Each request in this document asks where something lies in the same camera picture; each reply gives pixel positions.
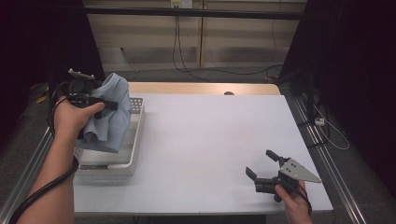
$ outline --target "table surface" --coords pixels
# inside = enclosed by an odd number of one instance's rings
[[[274,84],[130,82],[130,93],[280,95]]]
[[[136,170],[131,177],[91,181],[76,176],[75,210],[84,214],[230,215],[282,212],[273,195],[255,192],[246,166],[259,177],[277,175],[278,164],[265,156],[272,149],[318,172],[284,98],[257,95],[248,84],[149,83],[156,93],[131,95],[145,99],[146,120]],[[262,91],[274,86],[252,84]],[[235,96],[221,95],[232,91]],[[322,184],[307,183],[314,210],[332,210]]]

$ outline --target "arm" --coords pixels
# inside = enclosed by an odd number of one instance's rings
[[[72,168],[79,130],[104,107],[103,103],[86,108],[74,107],[68,101],[59,104],[54,118],[55,137],[29,195]],[[74,223],[73,179],[66,179],[44,194],[22,214],[18,223]]]
[[[305,182],[300,180],[299,184],[305,189]],[[308,205],[298,194],[289,195],[280,185],[276,185],[275,190],[285,203],[286,217],[289,224],[312,224],[311,217],[308,215]]]

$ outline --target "gray cloth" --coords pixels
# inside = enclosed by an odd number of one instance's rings
[[[102,110],[102,118],[90,117],[84,127],[84,139],[78,139],[79,148],[118,153],[122,139],[131,123],[132,104],[129,86],[125,78],[113,73],[107,77],[102,87],[94,90],[93,97],[118,102],[118,110]]]

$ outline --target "white wall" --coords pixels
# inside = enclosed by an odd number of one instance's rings
[[[85,0],[84,4],[170,7],[170,0]],[[305,1],[298,0],[193,0],[193,8],[204,9],[303,12],[304,6]],[[105,71],[174,67],[175,17],[89,15],[89,20]],[[183,59],[188,67],[283,63],[297,25],[297,21],[179,18]],[[178,49],[176,53],[177,66],[182,67]]]

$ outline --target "black curtain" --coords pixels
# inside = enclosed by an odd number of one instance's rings
[[[1,142],[27,105],[29,88],[70,80],[69,68],[104,79],[81,0],[15,0],[0,6]]]
[[[393,6],[392,1],[347,0],[316,81],[363,158],[396,198]]]

